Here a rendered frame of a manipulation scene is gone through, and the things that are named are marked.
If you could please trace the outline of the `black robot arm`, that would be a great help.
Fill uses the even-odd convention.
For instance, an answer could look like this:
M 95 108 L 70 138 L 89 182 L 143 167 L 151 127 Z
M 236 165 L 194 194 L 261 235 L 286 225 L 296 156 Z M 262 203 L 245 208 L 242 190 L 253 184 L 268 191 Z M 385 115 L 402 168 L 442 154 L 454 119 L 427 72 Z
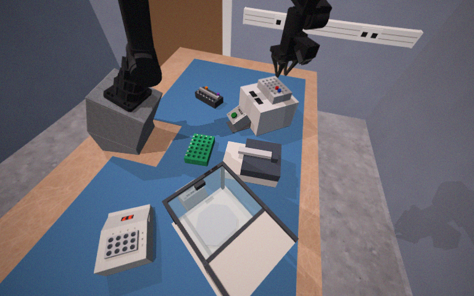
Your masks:
M 284 33 L 280 51 L 286 55 L 296 53 L 299 64 L 305 65 L 316 57 L 320 45 L 307 37 L 303 29 L 323 28 L 332 7 L 327 0 L 291 1 L 295 6 L 288 9 L 284 29 L 296 35 Z M 114 78 L 114 85 L 107 88 L 103 96 L 132 112 L 151 95 L 150 87 L 161 82 L 162 72 L 152 38 L 149 0 L 118 0 L 118 3 L 128 41 L 127 55 L 122 56 L 122 67 Z M 300 32 L 302 34 L 297 35 Z

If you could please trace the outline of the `blue bench mat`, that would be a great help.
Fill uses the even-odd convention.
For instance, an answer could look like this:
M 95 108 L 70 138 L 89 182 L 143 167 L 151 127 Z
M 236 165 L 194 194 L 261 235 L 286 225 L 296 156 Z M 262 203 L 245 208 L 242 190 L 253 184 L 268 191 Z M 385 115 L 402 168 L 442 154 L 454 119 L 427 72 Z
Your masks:
M 240 87 L 275 73 L 193 59 L 159 102 L 154 120 L 182 126 L 158 165 L 112 156 L 42 238 L 0 283 L 0 296 L 217 296 L 162 201 L 223 161 L 228 141 L 281 144 L 276 187 L 244 182 L 298 237 L 306 79 L 278 79 L 299 101 L 290 126 L 256 136 L 232 133 L 227 113 L 239 106 Z M 220 93 L 213 108 L 195 96 Z M 215 136 L 207 166 L 185 163 L 194 133 Z M 151 205 L 153 262 L 109 276 L 94 274 L 101 230 L 109 213 Z M 289 249 L 250 296 L 296 296 L 297 245 Z

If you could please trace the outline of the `green tube rack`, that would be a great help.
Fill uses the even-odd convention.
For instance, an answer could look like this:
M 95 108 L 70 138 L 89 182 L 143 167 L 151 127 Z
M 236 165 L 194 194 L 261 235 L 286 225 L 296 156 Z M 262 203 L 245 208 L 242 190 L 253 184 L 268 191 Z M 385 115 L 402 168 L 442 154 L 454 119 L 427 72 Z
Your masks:
M 215 136 L 194 133 L 184 157 L 185 163 L 207 167 L 214 143 Z

